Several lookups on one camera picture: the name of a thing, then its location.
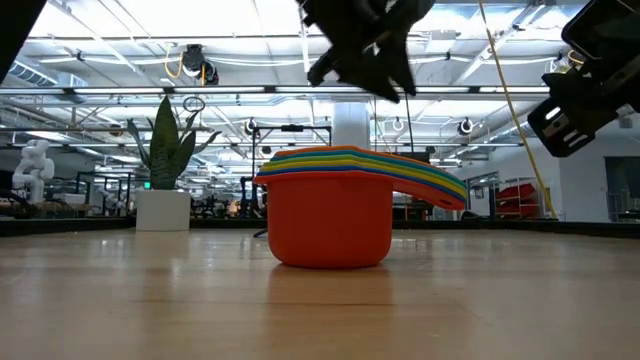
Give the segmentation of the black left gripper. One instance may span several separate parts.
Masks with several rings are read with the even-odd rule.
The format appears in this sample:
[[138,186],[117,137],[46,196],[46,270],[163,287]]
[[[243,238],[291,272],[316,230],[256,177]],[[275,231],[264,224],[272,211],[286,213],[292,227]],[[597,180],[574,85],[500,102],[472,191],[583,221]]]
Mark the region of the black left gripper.
[[[318,27],[331,44],[307,72],[311,86],[320,86],[334,71],[338,82],[394,103],[400,98],[390,78],[407,94],[417,94],[406,40],[435,0],[297,0],[297,4],[305,13],[304,24]],[[377,55],[370,46],[374,42]]]

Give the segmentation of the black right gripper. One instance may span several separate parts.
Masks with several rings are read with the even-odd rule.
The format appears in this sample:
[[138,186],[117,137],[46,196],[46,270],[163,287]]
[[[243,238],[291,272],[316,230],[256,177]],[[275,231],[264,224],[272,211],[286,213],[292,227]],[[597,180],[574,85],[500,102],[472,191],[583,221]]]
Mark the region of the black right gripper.
[[583,57],[578,70],[543,77],[565,114],[640,113],[640,0],[590,0],[561,37]]

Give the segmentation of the yellow measuring cup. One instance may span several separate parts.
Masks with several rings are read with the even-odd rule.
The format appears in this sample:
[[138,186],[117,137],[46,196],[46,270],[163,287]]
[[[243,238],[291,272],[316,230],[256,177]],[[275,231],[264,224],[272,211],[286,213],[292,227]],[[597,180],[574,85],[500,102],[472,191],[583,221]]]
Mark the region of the yellow measuring cup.
[[464,185],[459,179],[455,178],[450,174],[446,175],[446,174],[434,173],[432,171],[416,170],[416,169],[412,169],[404,166],[390,166],[389,164],[377,164],[377,163],[368,163],[368,162],[359,162],[359,161],[350,161],[350,160],[338,161],[338,162],[301,161],[301,162],[290,162],[290,163],[275,165],[275,166],[265,165],[262,167],[260,171],[284,170],[284,169],[289,169],[294,167],[308,168],[308,167],[338,167],[338,166],[356,166],[356,167],[361,167],[366,169],[388,171],[394,175],[412,175],[420,178],[425,178],[427,175],[434,175],[437,180],[452,180],[455,184]]

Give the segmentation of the red measuring cup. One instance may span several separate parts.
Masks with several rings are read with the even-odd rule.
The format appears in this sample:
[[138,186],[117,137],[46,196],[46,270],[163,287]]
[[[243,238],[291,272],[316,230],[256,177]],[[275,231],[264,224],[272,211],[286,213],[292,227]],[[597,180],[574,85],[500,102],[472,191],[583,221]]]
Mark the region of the red measuring cup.
[[464,208],[467,189],[453,179],[409,179],[365,171],[259,175],[267,188],[268,244],[282,263],[349,269],[381,262],[391,247],[393,194],[450,210]]

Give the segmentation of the white round column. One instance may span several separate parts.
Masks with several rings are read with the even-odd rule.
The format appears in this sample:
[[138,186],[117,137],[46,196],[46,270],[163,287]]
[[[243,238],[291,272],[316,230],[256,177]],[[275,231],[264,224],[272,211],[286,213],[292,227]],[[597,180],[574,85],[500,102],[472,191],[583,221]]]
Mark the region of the white round column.
[[368,148],[370,118],[364,102],[337,102],[334,104],[332,124],[333,144]]

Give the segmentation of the red storage bins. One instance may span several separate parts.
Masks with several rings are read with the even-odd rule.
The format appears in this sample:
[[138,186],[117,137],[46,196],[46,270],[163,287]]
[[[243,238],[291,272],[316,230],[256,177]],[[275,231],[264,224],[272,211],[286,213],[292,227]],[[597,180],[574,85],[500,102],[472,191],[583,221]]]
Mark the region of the red storage bins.
[[500,218],[535,218],[538,215],[538,195],[531,183],[500,190],[495,200],[496,215]]

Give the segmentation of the snake plant in white pot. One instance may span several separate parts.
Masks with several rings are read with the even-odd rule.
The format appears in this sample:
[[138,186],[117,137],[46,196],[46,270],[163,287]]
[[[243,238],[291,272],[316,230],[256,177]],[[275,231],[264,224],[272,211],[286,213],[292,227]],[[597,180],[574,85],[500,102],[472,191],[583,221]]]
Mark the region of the snake plant in white pot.
[[190,228],[191,196],[177,190],[178,178],[186,170],[191,157],[202,152],[220,135],[213,132],[201,145],[192,128],[196,113],[180,129],[170,98],[164,97],[152,125],[148,146],[143,144],[139,129],[131,120],[127,130],[134,138],[140,159],[149,170],[150,188],[136,196],[136,229],[147,232],[187,231]]

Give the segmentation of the white robot figure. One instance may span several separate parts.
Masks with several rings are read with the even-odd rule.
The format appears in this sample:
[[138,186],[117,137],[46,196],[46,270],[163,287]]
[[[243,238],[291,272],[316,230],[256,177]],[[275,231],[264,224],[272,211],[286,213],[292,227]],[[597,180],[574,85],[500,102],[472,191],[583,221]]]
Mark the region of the white robot figure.
[[12,175],[14,188],[29,188],[31,204],[43,202],[44,183],[55,174],[55,163],[46,156],[49,147],[47,140],[29,140],[21,150],[21,160]]

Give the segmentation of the black workstation frame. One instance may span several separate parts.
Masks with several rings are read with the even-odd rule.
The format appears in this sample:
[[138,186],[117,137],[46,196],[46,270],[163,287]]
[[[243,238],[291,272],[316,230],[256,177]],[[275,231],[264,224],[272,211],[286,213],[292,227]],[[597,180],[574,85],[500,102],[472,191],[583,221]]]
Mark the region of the black workstation frame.
[[[266,133],[261,137],[262,140],[265,140],[274,130],[283,132],[283,133],[299,133],[304,131],[311,131],[314,135],[322,140],[322,142],[327,146],[333,145],[333,136],[332,136],[332,127],[331,126],[314,126],[314,125],[298,125],[298,124],[285,124],[280,126],[259,126],[253,125],[251,134],[251,199],[248,205],[249,216],[252,218],[259,218],[259,202],[257,199],[257,187],[255,185],[255,176],[257,172],[256,165],[256,150],[258,147],[257,133],[259,131],[265,130]],[[319,135],[318,130],[325,130],[328,133],[328,139],[323,138]]]

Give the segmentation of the black metal table frame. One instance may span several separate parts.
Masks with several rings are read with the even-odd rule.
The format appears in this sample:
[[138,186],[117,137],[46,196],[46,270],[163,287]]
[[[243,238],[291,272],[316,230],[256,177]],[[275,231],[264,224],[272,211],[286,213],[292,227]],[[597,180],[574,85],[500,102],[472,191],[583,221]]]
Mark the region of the black metal table frame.
[[[0,237],[134,228],[132,217],[75,219],[0,219]],[[194,229],[264,229],[265,219],[192,219]],[[393,220],[394,230],[517,230],[610,238],[640,239],[640,224],[560,222],[552,220]]]

